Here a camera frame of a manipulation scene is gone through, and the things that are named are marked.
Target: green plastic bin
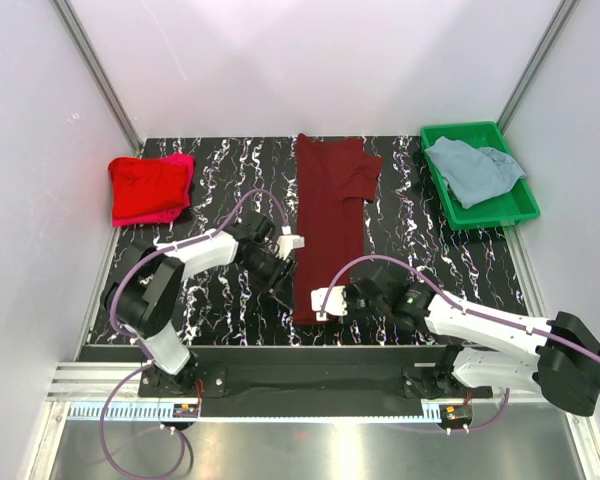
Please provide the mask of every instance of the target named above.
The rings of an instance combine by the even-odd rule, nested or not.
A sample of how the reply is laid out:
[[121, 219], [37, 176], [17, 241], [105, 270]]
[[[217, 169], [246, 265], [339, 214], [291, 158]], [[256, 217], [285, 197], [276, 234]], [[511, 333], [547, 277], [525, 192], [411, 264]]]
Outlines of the green plastic bin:
[[[429, 148], [440, 137], [449, 140], [462, 140], [474, 148], [493, 147], [511, 155], [498, 126], [493, 122], [461, 123], [457, 125], [435, 125], [421, 130], [422, 149]], [[471, 208], [462, 208], [458, 200], [449, 192], [442, 175], [426, 155], [433, 182], [438, 189], [440, 202], [452, 230], [511, 226], [540, 216], [540, 208], [529, 189], [527, 181], [518, 180], [513, 189], [478, 203]]]

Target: white panel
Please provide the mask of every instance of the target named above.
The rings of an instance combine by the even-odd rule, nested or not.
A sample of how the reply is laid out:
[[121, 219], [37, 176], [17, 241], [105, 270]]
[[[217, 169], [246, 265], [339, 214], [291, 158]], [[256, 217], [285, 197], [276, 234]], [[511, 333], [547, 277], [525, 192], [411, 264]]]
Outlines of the white panel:
[[73, 0], [140, 135], [495, 120], [558, 0]]
[[77, 346], [129, 153], [51, 2], [0, 0], [0, 479]]
[[600, 0], [580, 2], [506, 136], [542, 210], [521, 231], [547, 313], [600, 340]]

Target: gray blue towel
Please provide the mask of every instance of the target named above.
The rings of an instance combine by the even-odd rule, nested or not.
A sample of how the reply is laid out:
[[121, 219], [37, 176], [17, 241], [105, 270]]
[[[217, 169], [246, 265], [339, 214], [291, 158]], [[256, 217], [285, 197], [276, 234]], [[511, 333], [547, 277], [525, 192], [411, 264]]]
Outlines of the gray blue towel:
[[509, 192], [527, 176], [511, 155], [491, 147], [440, 137], [425, 151], [464, 208]]

